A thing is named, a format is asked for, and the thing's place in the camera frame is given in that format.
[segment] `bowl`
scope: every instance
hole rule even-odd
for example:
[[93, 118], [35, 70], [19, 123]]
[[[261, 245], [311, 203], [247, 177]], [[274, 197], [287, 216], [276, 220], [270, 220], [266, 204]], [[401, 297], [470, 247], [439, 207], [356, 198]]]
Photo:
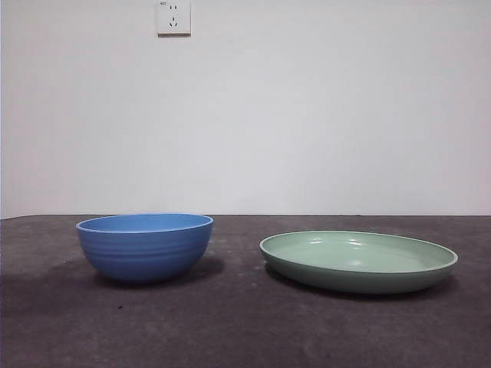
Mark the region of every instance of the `bowl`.
[[185, 213], [116, 215], [76, 225], [86, 259], [118, 281], [162, 281], [201, 258], [213, 219]]
[[287, 278], [363, 294], [428, 288], [448, 276], [458, 259], [428, 241], [369, 232], [292, 232], [266, 238], [259, 248]]

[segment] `ridged bowl side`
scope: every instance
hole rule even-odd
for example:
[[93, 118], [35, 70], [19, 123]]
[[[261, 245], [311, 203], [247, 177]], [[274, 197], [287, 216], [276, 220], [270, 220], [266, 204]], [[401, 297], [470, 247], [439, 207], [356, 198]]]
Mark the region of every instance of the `ridged bowl side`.
[[120, 281], [171, 278], [191, 268], [208, 245], [213, 224], [170, 232], [105, 233], [78, 228], [85, 257], [102, 275]]

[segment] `green plate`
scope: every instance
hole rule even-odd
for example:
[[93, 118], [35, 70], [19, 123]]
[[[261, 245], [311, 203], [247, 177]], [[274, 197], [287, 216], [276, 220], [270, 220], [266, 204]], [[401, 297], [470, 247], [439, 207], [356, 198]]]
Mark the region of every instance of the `green plate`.
[[266, 238], [259, 248], [287, 278], [365, 294], [428, 288], [442, 281], [458, 259], [438, 244], [370, 232], [291, 232]]

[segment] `table surface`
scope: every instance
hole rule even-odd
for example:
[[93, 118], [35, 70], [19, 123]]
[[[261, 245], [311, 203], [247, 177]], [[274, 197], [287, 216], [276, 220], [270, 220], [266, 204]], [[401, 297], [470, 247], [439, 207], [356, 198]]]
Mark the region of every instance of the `table surface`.
[[[2, 367], [491, 366], [491, 217], [215, 215], [184, 276], [146, 287], [97, 275], [75, 223], [2, 221]], [[259, 242], [301, 230], [421, 238], [459, 256], [410, 294], [325, 291], [269, 269]]]

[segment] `wall socket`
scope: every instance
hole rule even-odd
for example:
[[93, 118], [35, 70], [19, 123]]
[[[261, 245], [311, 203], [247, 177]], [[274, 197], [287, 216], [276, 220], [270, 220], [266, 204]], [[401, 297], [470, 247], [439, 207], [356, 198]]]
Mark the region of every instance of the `wall socket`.
[[191, 0], [166, 0], [157, 3], [157, 34], [191, 35]]

